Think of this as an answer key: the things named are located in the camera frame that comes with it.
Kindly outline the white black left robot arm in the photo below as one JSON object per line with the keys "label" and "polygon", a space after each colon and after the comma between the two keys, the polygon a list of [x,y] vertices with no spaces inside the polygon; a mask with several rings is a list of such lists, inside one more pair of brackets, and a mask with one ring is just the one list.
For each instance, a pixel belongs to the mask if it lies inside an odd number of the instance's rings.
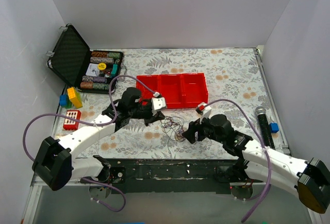
{"label": "white black left robot arm", "polygon": [[163,120],[162,110],[166,107],[166,100],[159,93],[150,99],[142,99],[140,90],[127,88],[122,97],[113,101],[90,126],[83,126],[58,139],[50,136],[44,139],[32,169],[54,191],[74,179],[105,183],[110,178],[109,162],[97,155],[85,159],[78,158],[78,155],[128,125],[131,119],[142,119],[145,125]]}

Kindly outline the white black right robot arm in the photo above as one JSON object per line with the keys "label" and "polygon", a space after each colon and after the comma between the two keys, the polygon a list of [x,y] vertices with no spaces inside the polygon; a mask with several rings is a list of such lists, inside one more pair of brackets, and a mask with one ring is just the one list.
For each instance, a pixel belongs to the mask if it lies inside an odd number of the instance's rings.
{"label": "white black right robot arm", "polygon": [[225,151],[242,162],[233,169],[238,181],[250,178],[269,182],[319,214],[329,207],[329,169],[319,159],[306,161],[262,148],[257,140],[235,130],[223,114],[190,122],[183,137],[191,144],[205,138],[221,143]]}

